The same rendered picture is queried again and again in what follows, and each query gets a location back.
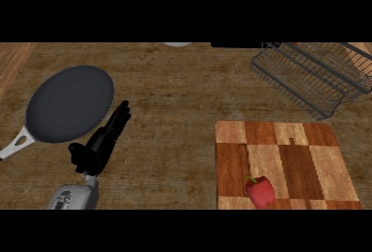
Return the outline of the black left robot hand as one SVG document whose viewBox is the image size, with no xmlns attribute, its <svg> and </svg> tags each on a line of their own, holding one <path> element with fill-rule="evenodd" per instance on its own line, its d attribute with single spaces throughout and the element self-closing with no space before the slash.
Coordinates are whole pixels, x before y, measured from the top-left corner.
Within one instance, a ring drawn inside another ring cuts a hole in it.
<svg viewBox="0 0 372 252">
<path fill-rule="evenodd" d="M 91 176 L 102 173 L 130 119 L 130 102 L 124 100 L 112 113 L 106 125 L 96 130 L 87 144 L 69 144 L 71 162 L 75 165 L 77 173 Z"/>
</svg>

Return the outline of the checkered wooden cutting board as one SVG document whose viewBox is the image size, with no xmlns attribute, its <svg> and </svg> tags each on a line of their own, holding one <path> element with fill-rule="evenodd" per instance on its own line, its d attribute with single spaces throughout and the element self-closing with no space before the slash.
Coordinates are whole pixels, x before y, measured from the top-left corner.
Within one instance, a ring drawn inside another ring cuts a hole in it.
<svg viewBox="0 0 372 252">
<path fill-rule="evenodd" d="M 361 204 L 332 129 L 320 123 L 215 123 L 217 206 L 255 208 L 245 183 L 264 176 L 276 201 L 291 210 L 353 210 Z"/>
</svg>

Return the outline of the dark grey frying pan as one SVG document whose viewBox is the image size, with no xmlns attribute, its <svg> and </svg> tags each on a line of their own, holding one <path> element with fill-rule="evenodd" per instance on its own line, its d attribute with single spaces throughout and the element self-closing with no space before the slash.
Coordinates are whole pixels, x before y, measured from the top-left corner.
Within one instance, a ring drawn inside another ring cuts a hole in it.
<svg viewBox="0 0 372 252">
<path fill-rule="evenodd" d="M 65 143 L 96 127 L 113 100 L 113 81 L 103 69 L 90 65 L 54 73 L 35 90 L 25 111 L 25 123 L 0 160 L 34 142 Z"/>
</svg>

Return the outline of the red bell pepper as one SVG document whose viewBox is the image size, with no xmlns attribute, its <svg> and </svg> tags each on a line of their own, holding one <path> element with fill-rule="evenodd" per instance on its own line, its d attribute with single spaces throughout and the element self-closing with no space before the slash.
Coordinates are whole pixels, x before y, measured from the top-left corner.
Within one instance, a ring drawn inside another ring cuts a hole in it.
<svg viewBox="0 0 372 252">
<path fill-rule="evenodd" d="M 248 181 L 245 182 L 246 196 L 258 209 L 266 209 L 276 200 L 271 183 L 266 176 L 257 178 L 245 175 Z"/>
</svg>

